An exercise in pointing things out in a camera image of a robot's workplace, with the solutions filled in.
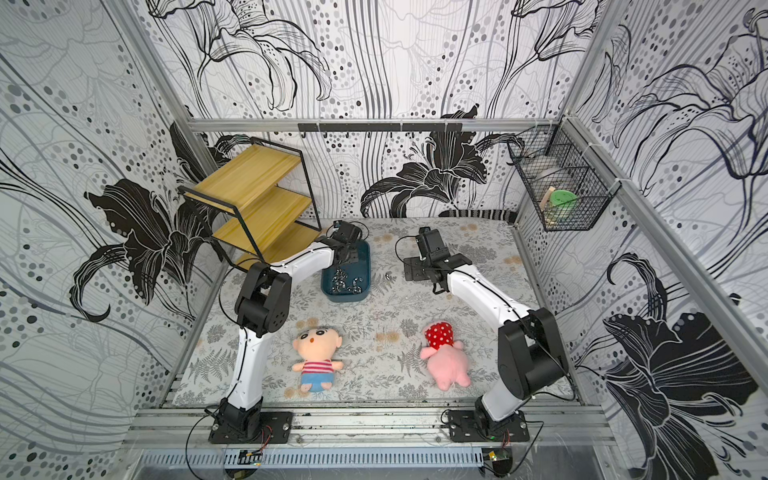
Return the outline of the teal plastic storage box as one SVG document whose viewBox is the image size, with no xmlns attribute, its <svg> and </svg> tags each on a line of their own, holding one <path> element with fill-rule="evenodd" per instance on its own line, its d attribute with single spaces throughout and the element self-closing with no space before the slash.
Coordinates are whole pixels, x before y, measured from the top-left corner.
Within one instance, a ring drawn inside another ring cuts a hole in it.
<svg viewBox="0 0 768 480">
<path fill-rule="evenodd" d="M 371 285 L 371 259 L 370 246 L 367 241 L 361 240 L 358 244 L 358 261 L 355 263 L 344 264 L 326 268 L 321 275 L 321 290 L 329 300 L 336 303 L 349 303 L 364 300 L 370 291 Z M 331 280 L 337 268 L 346 270 L 350 276 L 363 278 L 363 290 L 360 294 L 354 295 L 333 295 L 330 291 Z"/>
</svg>

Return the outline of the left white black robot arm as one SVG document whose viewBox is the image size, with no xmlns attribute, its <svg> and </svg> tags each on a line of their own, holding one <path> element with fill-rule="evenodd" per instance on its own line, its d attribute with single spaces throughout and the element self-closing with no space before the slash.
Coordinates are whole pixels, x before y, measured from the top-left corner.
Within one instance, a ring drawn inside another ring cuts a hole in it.
<svg viewBox="0 0 768 480">
<path fill-rule="evenodd" d="M 293 287 L 317 272 L 355 260 L 362 235 L 359 226 L 337 220 L 330 235 L 318 237 L 302 251 L 276 264 L 256 262 L 249 268 L 235 302 L 238 362 L 219 414 L 233 418 L 257 410 L 272 337 L 288 319 Z"/>
</svg>

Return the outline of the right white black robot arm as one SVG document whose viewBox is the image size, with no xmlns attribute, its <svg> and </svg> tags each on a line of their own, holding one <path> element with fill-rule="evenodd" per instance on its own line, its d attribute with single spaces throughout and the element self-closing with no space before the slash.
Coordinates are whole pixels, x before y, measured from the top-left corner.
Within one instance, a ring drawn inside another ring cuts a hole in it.
<svg viewBox="0 0 768 480">
<path fill-rule="evenodd" d="M 437 229 L 422 227 L 414 238 L 419 255 L 403 261 L 415 271 L 407 278 L 426 278 L 433 294 L 452 294 L 497 332 L 499 380 L 479 399 L 479 425 L 500 424 L 539 390 L 568 375 L 561 335 L 549 310 L 528 307 L 503 293 L 465 255 L 452 254 Z"/>
</svg>

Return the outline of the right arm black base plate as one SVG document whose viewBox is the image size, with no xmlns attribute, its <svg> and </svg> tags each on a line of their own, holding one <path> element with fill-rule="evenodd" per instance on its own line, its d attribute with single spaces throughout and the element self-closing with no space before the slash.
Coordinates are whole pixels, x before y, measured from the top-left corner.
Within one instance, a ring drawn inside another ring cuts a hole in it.
<svg viewBox="0 0 768 480">
<path fill-rule="evenodd" d="M 492 420 L 479 410 L 447 409 L 441 422 L 454 443 L 500 442 L 524 443 L 530 440 L 525 416 L 515 412 L 504 420 Z"/>
</svg>

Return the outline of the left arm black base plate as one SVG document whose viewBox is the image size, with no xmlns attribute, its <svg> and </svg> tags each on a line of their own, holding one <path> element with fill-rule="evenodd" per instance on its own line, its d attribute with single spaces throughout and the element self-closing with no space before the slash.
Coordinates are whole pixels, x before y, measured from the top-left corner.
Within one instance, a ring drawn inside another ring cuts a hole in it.
<svg viewBox="0 0 768 480">
<path fill-rule="evenodd" d="M 286 444 L 293 422 L 290 411 L 235 409 L 217 413 L 209 434 L 212 444 Z"/>
</svg>

